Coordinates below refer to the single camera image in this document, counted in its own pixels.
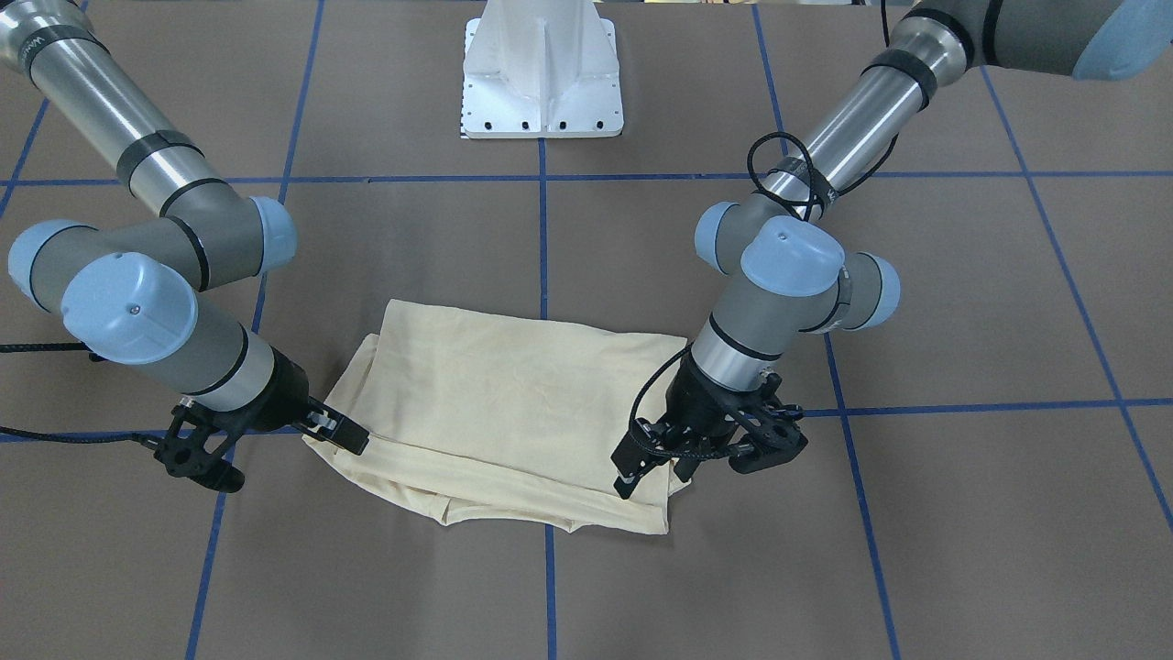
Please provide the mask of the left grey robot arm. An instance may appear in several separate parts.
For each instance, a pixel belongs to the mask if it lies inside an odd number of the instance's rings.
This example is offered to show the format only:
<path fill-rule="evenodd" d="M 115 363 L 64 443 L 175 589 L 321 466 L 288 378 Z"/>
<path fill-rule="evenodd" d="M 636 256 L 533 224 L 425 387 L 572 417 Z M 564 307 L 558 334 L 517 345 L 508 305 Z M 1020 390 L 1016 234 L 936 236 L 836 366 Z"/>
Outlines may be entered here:
<path fill-rule="evenodd" d="M 1168 1 L 917 1 L 884 50 L 808 140 L 766 172 L 747 151 L 753 192 L 701 215 L 696 253 L 728 287 L 692 343 L 669 359 L 662 417 L 630 411 L 611 460 L 628 499 L 655 468 L 689 481 L 704 461 L 747 475 L 804 451 L 804 409 L 774 370 L 796 336 L 882 325 L 900 301 L 891 263 L 846 252 L 818 225 L 877 171 L 899 132 L 941 88 L 981 64 L 1082 81 L 1133 79 L 1169 46 Z"/>

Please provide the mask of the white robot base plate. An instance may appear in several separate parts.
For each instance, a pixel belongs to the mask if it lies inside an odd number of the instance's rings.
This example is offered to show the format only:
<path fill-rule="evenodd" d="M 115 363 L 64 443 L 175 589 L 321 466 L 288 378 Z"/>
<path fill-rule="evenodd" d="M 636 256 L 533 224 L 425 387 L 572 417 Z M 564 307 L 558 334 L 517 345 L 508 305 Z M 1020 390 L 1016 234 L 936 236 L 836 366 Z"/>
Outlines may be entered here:
<path fill-rule="evenodd" d="M 465 26 L 462 93 L 462 138 L 618 137 L 615 25 L 594 1 L 488 1 Z"/>

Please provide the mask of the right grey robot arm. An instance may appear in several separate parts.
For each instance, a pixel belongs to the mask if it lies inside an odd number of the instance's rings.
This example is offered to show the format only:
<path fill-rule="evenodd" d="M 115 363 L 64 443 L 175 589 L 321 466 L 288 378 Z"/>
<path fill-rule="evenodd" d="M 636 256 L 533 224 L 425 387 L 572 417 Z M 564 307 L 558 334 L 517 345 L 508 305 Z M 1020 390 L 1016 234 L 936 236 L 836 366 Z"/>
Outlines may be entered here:
<path fill-rule="evenodd" d="M 293 259 L 289 210 L 224 181 L 74 1 L 5 1 L 4 67 L 29 80 L 152 213 L 118 227 L 23 230 L 8 256 L 18 290 L 93 354 L 179 394 L 176 429 L 238 438 L 292 426 L 360 455 L 366 429 L 312 397 L 298 365 L 204 298 Z"/>

